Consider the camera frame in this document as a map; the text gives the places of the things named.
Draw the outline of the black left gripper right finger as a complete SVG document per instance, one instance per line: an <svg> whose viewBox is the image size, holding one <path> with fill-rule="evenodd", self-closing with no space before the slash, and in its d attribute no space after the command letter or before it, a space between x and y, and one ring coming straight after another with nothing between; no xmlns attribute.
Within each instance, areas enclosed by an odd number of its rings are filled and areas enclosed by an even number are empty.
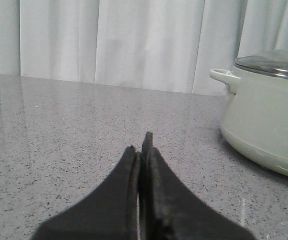
<svg viewBox="0 0 288 240"><path fill-rule="evenodd" d="M143 240L253 240L254 235L201 201L176 176L147 132L140 154Z"/></svg>

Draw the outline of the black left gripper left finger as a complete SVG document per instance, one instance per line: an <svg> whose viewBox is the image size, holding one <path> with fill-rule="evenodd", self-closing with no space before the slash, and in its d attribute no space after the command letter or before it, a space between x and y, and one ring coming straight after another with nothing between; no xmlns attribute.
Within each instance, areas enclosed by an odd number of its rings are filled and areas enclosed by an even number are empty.
<svg viewBox="0 0 288 240"><path fill-rule="evenodd" d="M133 146L83 200L46 220L34 240L135 240L140 155Z"/></svg>

